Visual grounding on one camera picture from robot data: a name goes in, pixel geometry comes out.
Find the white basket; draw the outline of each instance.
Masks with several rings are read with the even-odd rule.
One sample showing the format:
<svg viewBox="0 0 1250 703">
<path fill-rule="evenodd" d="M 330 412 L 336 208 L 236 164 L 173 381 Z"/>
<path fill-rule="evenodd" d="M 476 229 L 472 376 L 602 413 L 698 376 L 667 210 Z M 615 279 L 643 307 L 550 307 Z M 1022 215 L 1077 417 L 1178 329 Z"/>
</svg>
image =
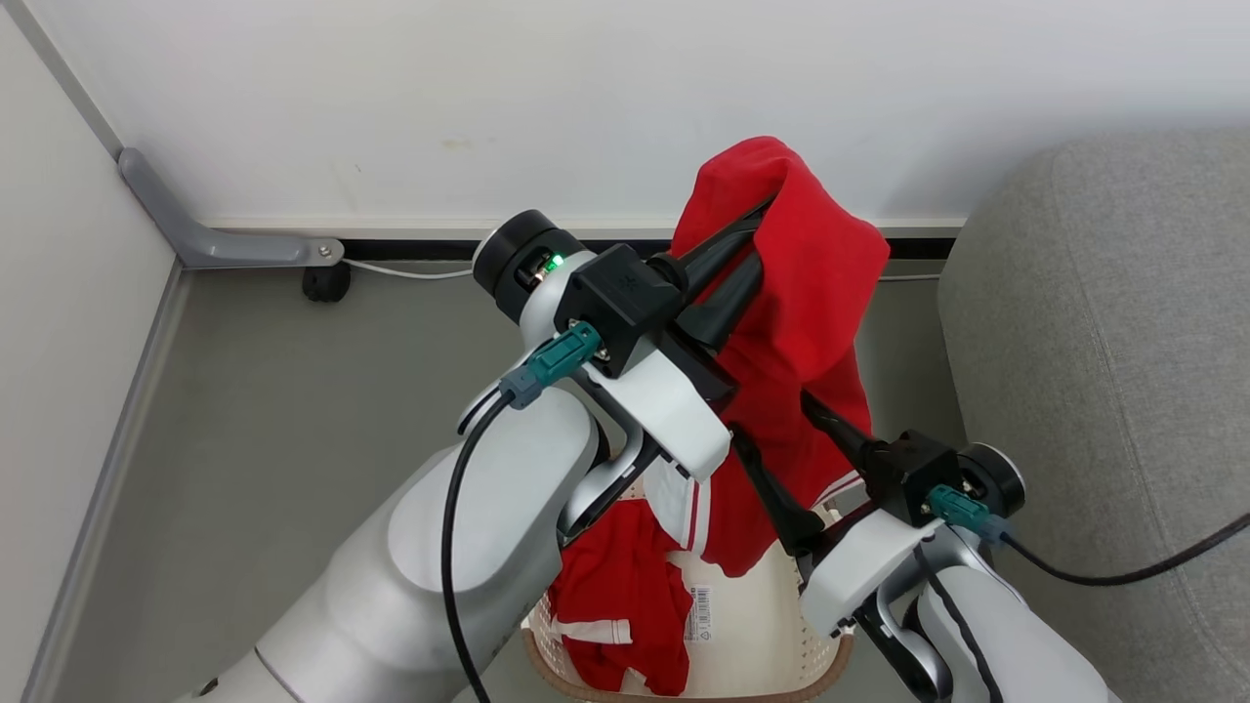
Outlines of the white basket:
<svg viewBox="0 0 1250 703">
<path fill-rule="evenodd" d="M 638 498 L 638 492 L 626 498 Z M 688 627 L 694 640 L 688 637 L 690 675 L 681 698 L 801 703 L 824 693 L 842 674 L 852 637 L 830 640 L 811 630 L 799 612 L 799 570 L 780 544 L 738 579 L 688 552 L 674 552 L 669 560 L 681 568 L 688 588 L 704 587 L 710 598 L 710 628 L 700 633 Z M 626 673 L 620 693 L 588 687 L 551 628 L 546 595 L 521 628 L 534 668 L 564 695 L 599 703 L 656 698 L 634 670 Z M 710 637 L 700 640 L 704 633 Z"/>
</svg>

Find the green connector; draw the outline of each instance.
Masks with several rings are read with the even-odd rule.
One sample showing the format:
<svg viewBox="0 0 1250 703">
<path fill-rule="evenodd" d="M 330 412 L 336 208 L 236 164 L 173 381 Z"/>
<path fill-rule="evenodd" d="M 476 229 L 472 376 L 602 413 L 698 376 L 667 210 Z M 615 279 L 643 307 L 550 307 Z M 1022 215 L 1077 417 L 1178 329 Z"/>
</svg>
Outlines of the green connector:
<svg viewBox="0 0 1250 703">
<path fill-rule="evenodd" d="M 578 323 L 534 352 L 525 365 L 546 388 L 592 359 L 600 344 L 602 339 L 590 323 Z"/>
<path fill-rule="evenodd" d="M 939 485 L 929 492 L 929 509 L 942 522 L 972 532 L 979 532 L 990 518 L 990 509 L 984 503 L 972 500 L 949 485 Z"/>
</svg>

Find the white wall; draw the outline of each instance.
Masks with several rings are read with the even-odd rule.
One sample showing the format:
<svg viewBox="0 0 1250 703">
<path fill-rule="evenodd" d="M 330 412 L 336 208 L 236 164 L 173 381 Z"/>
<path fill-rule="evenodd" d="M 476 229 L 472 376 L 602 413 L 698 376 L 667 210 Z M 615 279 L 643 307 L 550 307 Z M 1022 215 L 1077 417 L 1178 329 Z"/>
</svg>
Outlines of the white wall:
<svg viewBox="0 0 1250 703">
<path fill-rule="evenodd" d="M 0 700 L 21 698 L 172 265 L 0 9 Z"/>
<path fill-rule="evenodd" d="M 1234 0 L 28 0 L 194 213 L 671 220 L 771 133 L 872 219 L 1101 129 L 1250 121 Z"/>
</svg>

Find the white cable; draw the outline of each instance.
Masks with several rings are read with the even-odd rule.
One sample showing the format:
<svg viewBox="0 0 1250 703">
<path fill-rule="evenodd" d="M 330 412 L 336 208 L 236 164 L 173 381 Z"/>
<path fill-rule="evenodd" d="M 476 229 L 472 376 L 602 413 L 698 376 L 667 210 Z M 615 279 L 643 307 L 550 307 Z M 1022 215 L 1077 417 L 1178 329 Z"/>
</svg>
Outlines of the white cable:
<svg viewBox="0 0 1250 703">
<path fill-rule="evenodd" d="M 364 269 L 366 271 L 374 271 L 375 274 L 384 274 L 389 276 L 399 278 L 415 278 L 416 280 L 444 280 L 449 278 L 466 276 L 472 273 L 472 269 L 465 269 L 462 271 L 448 271 L 445 274 L 414 274 L 410 271 L 400 271 L 395 269 L 388 269 L 384 266 L 375 266 L 372 264 L 366 264 L 364 261 L 356 261 L 354 259 L 342 259 L 344 264 L 349 266 L 356 266 L 358 269 Z"/>
<path fill-rule="evenodd" d="M 914 276 L 881 276 L 876 280 L 881 283 L 906 283 L 912 280 L 938 280 L 940 278 L 941 274 L 920 274 Z"/>
</svg>

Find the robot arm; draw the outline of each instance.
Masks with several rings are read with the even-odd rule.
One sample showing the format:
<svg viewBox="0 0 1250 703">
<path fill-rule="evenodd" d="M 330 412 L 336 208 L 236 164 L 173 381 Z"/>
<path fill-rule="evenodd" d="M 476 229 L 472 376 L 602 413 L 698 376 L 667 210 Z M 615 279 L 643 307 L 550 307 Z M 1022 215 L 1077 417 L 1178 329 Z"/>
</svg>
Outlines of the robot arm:
<svg viewBox="0 0 1250 703">
<path fill-rule="evenodd" d="M 728 403 L 734 384 L 714 355 L 759 290 L 759 256 L 739 254 L 768 205 L 680 261 L 660 255 L 644 263 L 621 245 L 591 254 L 536 211 L 509 220 L 479 248 L 474 278 L 518 323 L 531 353 L 581 321 L 594 325 L 602 344 L 570 378 L 628 439 L 609 458 L 590 412 L 555 388 L 485 429 L 464 474 L 452 542 L 455 599 L 478 667 L 490 663 L 555 579 L 560 548 L 656 458 L 706 480 L 728 455 L 731 435 L 715 409 Z M 695 304 L 735 260 L 716 290 Z M 492 387 L 470 405 L 461 434 L 500 393 Z M 1108 700 L 1096 672 L 980 559 L 976 537 L 925 512 L 934 487 L 966 485 L 984 490 L 980 498 L 1006 517 L 1024 498 L 1010 462 L 988 448 L 956 454 L 919 435 L 888 445 L 811 400 L 805 400 L 809 419 L 852 458 L 871 498 L 829 530 L 771 479 L 745 433 L 732 437 L 782 544 L 800 564 L 809 622 L 831 635 L 859 622 L 921 700 L 989 700 L 956 624 L 928 590 L 902 624 L 890 614 L 889 605 L 924 580 L 912 557 L 920 545 L 970 612 L 969 622 L 975 619 L 978 638 L 996 648 L 991 668 L 999 680 L 1010 679 L 1001 687 L 1006 700 L 1054 699 L 1056 688 L 1040 697 L 1016 683 L 1029 677 L 1068 679 L 1064 690 L 1072 700 Z M 430 458 L 335 552 L 251 652 L 182 700 L 454 698 L 468 679 L 444 609 L 440 539 L 444 497 L 462 447 Z M 668 462 L 655 464 L 664 469 Z"/>
</svg>

